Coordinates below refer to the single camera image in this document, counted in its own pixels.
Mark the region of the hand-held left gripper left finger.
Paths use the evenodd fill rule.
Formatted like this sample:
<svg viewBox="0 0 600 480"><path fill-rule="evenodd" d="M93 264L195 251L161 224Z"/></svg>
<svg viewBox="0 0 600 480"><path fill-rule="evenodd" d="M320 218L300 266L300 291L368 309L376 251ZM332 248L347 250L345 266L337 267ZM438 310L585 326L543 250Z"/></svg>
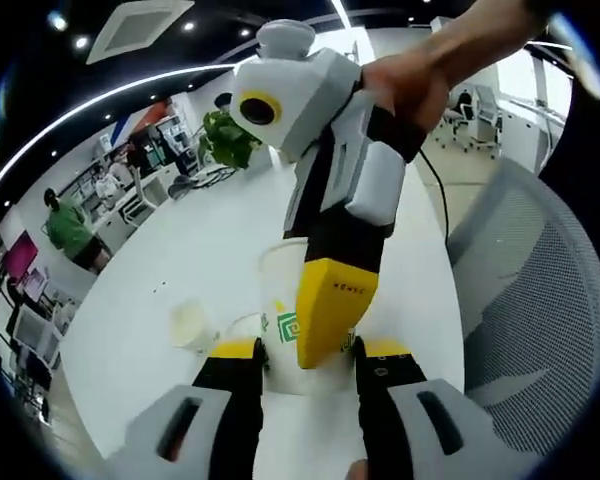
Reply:
<svg viewBox="0 0 600 480"><path fill-rule="evenodd" d="M190 385L127 427L107 460L113 479L251 479L263 427L266 354L258 337L220 342Z"/></svg>

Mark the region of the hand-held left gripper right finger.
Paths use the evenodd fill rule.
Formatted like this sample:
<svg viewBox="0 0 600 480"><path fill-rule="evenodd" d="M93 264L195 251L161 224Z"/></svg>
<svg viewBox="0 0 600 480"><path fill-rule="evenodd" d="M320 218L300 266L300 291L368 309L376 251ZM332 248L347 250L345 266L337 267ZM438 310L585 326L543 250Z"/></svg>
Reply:
<svg viewBox="0 0 600 480"><path fill-rule="evenodd" d="M490 417L444 380L427 380L401 347L353 343L368 479L501 479Z"/></svg>

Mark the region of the person's right hand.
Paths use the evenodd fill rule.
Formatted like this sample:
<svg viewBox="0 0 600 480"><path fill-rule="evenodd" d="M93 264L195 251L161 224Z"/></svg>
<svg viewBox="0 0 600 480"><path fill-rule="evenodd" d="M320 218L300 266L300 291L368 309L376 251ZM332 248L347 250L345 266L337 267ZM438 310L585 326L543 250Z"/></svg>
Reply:
<svg viewBox="0 0 600 480"><path fill-rule="evenodd" d="M411 49L365 65L363 86L374 94L378 106L429 132L446 109L450 59L456 47L456 41L433 34Z"/></svg>

